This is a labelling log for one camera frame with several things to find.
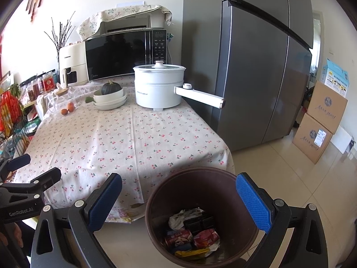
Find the electric cooking pot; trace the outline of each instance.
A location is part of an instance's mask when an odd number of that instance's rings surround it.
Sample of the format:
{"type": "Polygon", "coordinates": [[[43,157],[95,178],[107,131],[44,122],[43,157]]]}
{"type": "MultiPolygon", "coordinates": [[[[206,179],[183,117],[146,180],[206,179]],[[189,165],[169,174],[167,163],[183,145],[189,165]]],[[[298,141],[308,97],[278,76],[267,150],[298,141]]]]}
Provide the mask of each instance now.
{"type": "Polygon", "coordinates": [[[164,65],[163,61],[157,61],[154,65],[140,65],[133,69],[136,103],[142,107],[162,111],[177,106],[181,97],[219,109],[224,107],[224,98],[196,91],[191,84],[184,84],[183,73],[186,68],[183,66],[164,65]]]}

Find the dark green pumpkin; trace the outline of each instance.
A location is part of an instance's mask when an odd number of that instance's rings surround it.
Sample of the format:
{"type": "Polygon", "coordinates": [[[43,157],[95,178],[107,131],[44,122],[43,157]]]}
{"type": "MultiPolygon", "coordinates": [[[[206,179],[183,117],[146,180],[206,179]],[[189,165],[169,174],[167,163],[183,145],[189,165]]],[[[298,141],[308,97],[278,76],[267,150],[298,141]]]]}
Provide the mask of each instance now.
{"type": "Polygon", "coordinates": [[[109,95],[114,92],[119,92],[122,87],[116,82],[109,81],[102,87],[102,95],[109,95]]]}

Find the black microwave door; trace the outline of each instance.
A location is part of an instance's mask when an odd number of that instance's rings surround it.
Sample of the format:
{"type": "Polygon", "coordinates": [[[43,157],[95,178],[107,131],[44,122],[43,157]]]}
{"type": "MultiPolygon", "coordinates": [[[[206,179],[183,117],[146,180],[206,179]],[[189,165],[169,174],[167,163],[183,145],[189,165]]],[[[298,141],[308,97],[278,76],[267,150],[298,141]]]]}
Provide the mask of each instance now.
{"type": "Polygon", "coordinates": [[[110,34],[86,41],[89,80],[134,73],[146,64],[145,31],[110,34]]]}

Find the wire basket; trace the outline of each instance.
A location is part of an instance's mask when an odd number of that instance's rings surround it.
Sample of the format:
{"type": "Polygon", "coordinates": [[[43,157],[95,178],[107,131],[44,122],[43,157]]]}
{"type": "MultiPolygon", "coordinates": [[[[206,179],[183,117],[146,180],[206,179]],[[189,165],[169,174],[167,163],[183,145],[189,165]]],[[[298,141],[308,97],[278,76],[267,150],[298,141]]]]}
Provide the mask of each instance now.
{"type": "Polygon", "coordinates": [[[5,91],[0,95],[0,147],[9,158],[20,156],[30,143],[28,134],[27,116],[24,116],[22,104],[10,90],[5,91]]]}

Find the brand logo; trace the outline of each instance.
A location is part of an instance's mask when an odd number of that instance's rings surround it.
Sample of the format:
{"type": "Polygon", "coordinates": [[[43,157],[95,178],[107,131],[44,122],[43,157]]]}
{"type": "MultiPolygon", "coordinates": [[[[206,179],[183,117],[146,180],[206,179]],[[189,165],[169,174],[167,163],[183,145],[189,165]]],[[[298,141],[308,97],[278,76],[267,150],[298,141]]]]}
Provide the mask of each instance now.
{"type": "Polygon", "coordinates": [[[17,210],[14,213],[8,213],[8,215],[9,216],[17,216],[17,215],[29,213],[30,211],[33,211],[33,207],[29,207],[28,209],[17,210]]]}
{"type": "Polygon", "coordinates": [[[332,105],[332,99],[330,97],[325,98],[325,105],[328,107],[332,105]]]}
{"type": "Polygon", "coordinates": [[[311,138],[311,139],[315,139],[316,136],[317,136],[316,131],[315,131],[315,130],[311,130],[311,131],[310,131],[310,138],[311,138]]]}

